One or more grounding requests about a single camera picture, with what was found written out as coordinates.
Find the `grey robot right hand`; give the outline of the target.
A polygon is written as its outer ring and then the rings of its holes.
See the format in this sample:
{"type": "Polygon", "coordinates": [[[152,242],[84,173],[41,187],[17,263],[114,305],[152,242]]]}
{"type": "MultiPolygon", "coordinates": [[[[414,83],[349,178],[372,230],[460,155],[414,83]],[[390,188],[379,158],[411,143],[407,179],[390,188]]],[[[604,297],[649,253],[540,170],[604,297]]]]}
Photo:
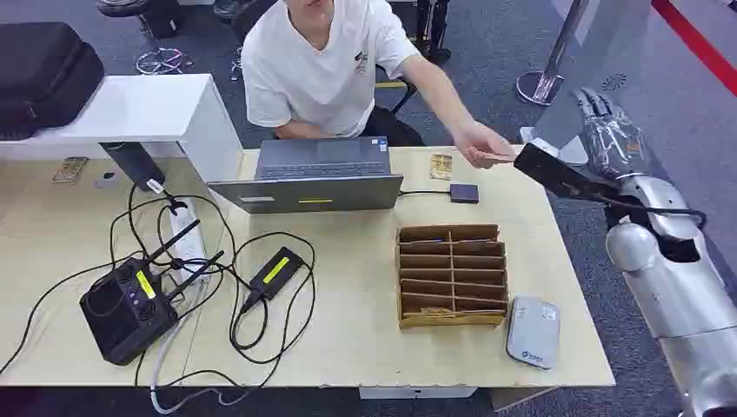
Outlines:
{"type": "Polygon", "coordinates": [[[574,97],[582,114],[581,142],[591,172],[611,182],[649,175],[644,136],[620,104],[587,87],[575,90],[574,97]]]}

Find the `person's left hand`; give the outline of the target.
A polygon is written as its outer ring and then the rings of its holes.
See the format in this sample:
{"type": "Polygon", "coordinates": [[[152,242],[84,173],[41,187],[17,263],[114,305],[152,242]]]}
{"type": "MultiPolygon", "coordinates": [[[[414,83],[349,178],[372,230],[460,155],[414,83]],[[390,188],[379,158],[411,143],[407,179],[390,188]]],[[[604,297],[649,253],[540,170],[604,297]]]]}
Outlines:
{"type": "Polygon", "coordinates": [[[516,158],[515,150],[504,137],[475,120],[453,128],[451,136],[455,146],[475,168],[490,169],[516,158]]]}

